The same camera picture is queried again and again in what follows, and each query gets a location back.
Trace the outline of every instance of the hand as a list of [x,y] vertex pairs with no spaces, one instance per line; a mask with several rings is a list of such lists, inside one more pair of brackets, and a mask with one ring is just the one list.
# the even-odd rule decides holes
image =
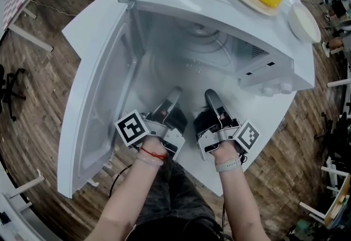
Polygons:
[[143,148],[148,152],[154,152],[158,155],[167,154],[167,150],[162,146],[161,141],[158,137],[146,136],[143,142]]
[[216,165],[225,163],[231,159],[239,158],[239,154],[235,149],[236,143],[234,141],[221,142],[219,148],[211,152],[214,156]]

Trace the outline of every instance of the black shirt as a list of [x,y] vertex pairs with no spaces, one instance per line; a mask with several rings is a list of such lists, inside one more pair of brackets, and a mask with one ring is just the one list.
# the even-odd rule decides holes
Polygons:
[[184,230],[188,221],[178,217],[164,217],[149,221],[136,226],[127,240],[219,240],[212,230],[197,221],[189,223]]

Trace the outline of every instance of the microwave knob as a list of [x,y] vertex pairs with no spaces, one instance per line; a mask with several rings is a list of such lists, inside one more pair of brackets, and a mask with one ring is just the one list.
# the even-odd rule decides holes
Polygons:
[[292,84],[290,82],[283,82],[279,84],[279,91],[282,94],[291,94]]
[[262,95],[265,97],[272,97],[273,96],[273,88],[268,87],[268,86],[263,86]]

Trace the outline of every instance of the right arm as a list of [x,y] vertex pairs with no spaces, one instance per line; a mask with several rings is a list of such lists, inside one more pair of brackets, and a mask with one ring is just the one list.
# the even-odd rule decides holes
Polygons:
[[[232,142],[225,141],[212,152],[216,164],[238,158]],[[242,168],[219,173],[224,205],[235,241],[269,241],[259,217],[258,206]]]

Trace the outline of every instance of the white cable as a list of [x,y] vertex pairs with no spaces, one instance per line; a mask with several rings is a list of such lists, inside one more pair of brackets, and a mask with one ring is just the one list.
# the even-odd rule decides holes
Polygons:
[[35,2],[34,0],[31,0],[31,1],[32,1],[33,3],[36,3],[36,4],[39,5],[39,6],[43,6],[43,7],[47,7],[47,8],[53,9],[53,10],[59,12],[60,14],[64,14],[64,15],[68,15],[68,16],[77,16],[77,15],[70,15],[70,14],[66,14],[66,13],[64,13],[64,12],[60,12],[59,10],[57,10],[57,9],[55,9],[55,8],[53,8],[53,7],[50,7],[50,6],[44,5],[44,4],[40,4],[40,3],[38,3],[38,2]]

